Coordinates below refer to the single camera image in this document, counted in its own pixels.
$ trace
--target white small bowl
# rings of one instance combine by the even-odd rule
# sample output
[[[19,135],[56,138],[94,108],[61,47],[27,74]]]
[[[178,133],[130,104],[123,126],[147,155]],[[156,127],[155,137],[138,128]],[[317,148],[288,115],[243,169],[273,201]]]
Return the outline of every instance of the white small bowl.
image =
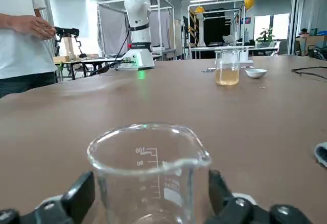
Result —
[[[246,73],[249,77],[258,79],[263,77],[267,73],[267,70],[254,68],[254,69],[247,69]]]

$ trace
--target ceiling light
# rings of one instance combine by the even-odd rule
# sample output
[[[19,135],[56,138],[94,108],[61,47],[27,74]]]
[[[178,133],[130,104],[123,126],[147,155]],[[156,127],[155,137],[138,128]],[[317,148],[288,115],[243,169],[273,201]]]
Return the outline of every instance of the ceiling light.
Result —
[[[191,0],[191,3],[207,2],[207,1],[218,1],[218,0]]]

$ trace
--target cable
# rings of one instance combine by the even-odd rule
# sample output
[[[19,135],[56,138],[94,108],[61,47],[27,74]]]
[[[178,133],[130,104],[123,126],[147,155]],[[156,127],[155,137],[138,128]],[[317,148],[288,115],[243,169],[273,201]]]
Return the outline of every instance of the cable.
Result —
[[[126,40],[127,40],[128,36],[129,36],[129,31],[127,32],[127,36],[126,36],[126,38],[124,40],[124,43],[122,44],[121,49],[119,50],[118,54],[116,55],[116,58],[115,58],[114,62],[109,63],[109,64],[105,65],[104,67],[99,68],[97,70],[94,70],[93,72],[90,73],[89,77],[97,75],[97,74],[105,73],[109,69],[114,68],[117,64],[120,64],[120,63],[123,62],[123,60],[117,61],[117,58],[119,57],[119,54],[121,53],[121,51],[122,51],[122,49],[123,49],[123,47],[124,47],[124,45],[126,43]]]
[[[308,56],[320,60],[327,61],[327,46],[320,48],[316,45],[309,45],[308,46]]]

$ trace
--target hand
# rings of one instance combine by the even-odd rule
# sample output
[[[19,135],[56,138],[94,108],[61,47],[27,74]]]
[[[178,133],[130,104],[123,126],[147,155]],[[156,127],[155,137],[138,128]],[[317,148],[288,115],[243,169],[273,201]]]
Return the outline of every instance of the hand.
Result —
[[[22,34],[32,34],[40,39],[51,39],[56,30],[45,20],[36,16],[10,16],[10,27]]]

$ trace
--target dark jeans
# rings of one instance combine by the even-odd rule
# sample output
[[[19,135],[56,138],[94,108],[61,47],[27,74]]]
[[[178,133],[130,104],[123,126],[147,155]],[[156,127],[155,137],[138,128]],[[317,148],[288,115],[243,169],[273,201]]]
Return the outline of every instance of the dark jeans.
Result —
[[[0,98],[12,93],[22,93],[27,90],[57,83],[54,72],[37,73],[0,79]]]

